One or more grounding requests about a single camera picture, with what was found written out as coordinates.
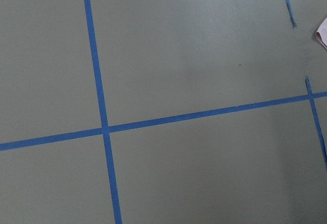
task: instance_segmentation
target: pink cloth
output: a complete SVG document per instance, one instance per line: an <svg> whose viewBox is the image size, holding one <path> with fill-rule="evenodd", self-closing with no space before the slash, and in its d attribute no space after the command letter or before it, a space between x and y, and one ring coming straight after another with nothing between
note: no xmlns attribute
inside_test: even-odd
<svg viewBox="0 0 327 224"><path fill-rule="evenodd" d="M327 49L327 18L318 28L316 38L325 47L325 49Z"/></svg>

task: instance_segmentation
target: gray floor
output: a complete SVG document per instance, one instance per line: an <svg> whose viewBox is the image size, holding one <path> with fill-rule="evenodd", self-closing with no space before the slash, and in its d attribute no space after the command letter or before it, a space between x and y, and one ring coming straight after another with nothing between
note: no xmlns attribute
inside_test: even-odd
<svg viewBox="0 0 327 224"><path fill-rule="evenodd" d="M110 125L327 91L327 0L91 0ZM83 0L0 0L0 143L101 127ZM316 100L327 136L327 98ZM325 223L308 101L111 134L123 223ZM0 152L2 223L114 223L101 136Z"/></svg>

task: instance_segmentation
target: blue tape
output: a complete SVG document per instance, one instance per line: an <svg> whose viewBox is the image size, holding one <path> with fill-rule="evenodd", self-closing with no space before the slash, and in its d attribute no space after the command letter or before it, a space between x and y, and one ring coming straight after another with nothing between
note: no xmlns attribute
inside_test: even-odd
<svg viewBox="0 0 327 224"><path fill-rule="evenodd" d="M327 97L327 92L320 92L312 95L314 99Z"/></svg>
<svg viewBox="0 0 327 224"><path fill-rule="evenodd" d="M115 126L111 126L109 128L109 131L110 132L118 132L118 131L124 131L124 130L136 129L136 128L143 128L143 127L149 127L149 126L154 126L154 125L159 125L159 124L174 123L174 122L180 122L180 121L184 121L184 120L204 118L204 117L215 116L215 115L226 114L226 113L235 113L237 111L242 111L242 110L251 110L251 109L257 109L257 108L262 108L262 107L267 107L267 106L293 103L293 102L298 102L298 101L303 101L303 100L308 100L308 99L309 99L308 95L302 95L302 96L295 96L295 97L291 97L291 98L264 101L264 102L239 105L239 106L232 106L232 107L215 109L215 110L200 111L198 113L190 113L190 114L184 114L184 115L178 115L178 116L172 116L172 117L166 117L166 118L158 118L158 119L152 119L152 120L146 120L146 121L140 121L140 122L134 122L134 123L115 125Z"/></svg>
<svg viewBox="0 0 327 224"><path fill-rule="evenodd" d="M89 130L83 130L77 132L63 133L55 136L46 136L46 137L40 137L40 138L34 138L34 139L28 139L22 141L2 143L0 144L0 151L78 139L78 138L89 137L89 136L97 136L101 134L102 134L102 129L95 128L95 129L89 129Z"/></svg>
<svg viewBox="0 0 327 224"><path fill-rule="evenodd" d="M326 154L325 141L323 139L323 135L322 135L319 119L318 119L318 113L317 113L317 109L316 109L316 105L315 105L315 101L314 101L314 95L312 94L310 80L308 77L306 77L306 85L307 85L307 91L308 91L308 96L309 96L309 100L310 100L311 110L312 110L312 114L313 114L313 119L315 120L315 125L316 125L316 129L317 129L318 137L320 140L322 155L323 155L323 159L325 161L325 167L327 170L327 154Z"/></svg>
<svg viewBox="0 0 327 224"><path fill-rule="evenodd" d="M296 24L295 19L294 19L294 15L293 15L293 11L292 11L290 0L285 0L285 2L286 2L286 6L287 6L287 9L288 9L288 12L290 14L292 25L293 25L293 27L296 27L297 24Z"/></svg>
<svg viewBox="0 0 327 224"><path fill-rule="evenodd" d="M94 77L96 80L96 87L97 87L101 126L103 128L103 141L104 141L104 148L105 148L105 153L106 153L106 161L107 161L108 176L109 176L110 191L111 191L111 200L112 200L112 205L113 205L113 214L114 214L115 223L121 224L122 216L121 216L121 210L120 210L120 204L119 204L116 175L115 175L115 171L114 171L110 134L108 131L109 123L108 123L108 118L107 118L106 104L105 104L105 99L104 99L102 78L101 78L101 72L100 72L96 34L95 34L95 30L94 30L93 16L92 16L92 10L91 10L91 1L84 0L84 6L85 6L86 21L87 21L88 38L90 41L91 56L92 56L92 62L93 62Z"/></svg>

